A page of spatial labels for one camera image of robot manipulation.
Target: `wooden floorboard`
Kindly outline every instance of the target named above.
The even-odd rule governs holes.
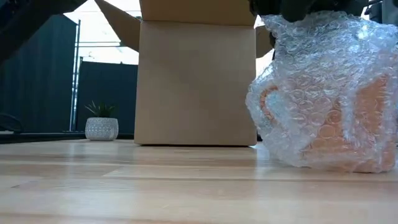
[[[0,145],[0,223],[391,223],[398,172],[297,169],[255,147]]]

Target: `cardboard box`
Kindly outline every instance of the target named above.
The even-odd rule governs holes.
[[[142,23],[96,2],[122,43],[139,52],[136,143],[256,143],[244,102],[259,33],[247,0],[141,0]]]

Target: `dark panel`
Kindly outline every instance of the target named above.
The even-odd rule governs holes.
[[[18,117],[25,131],[69,130],[76,24],[52,16],[0,67],[0,113]]]
[[[120,133],[134,133],[137,65],[82,62],[80,65],[76,130],[84,131],[91,113],[85,105],[94,101],[116,105]]]

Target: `white planter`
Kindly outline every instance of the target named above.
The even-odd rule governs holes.
[[[88,118],[86,138],[91,141],[113,141],[119,134],[119,123],[116,118]]]

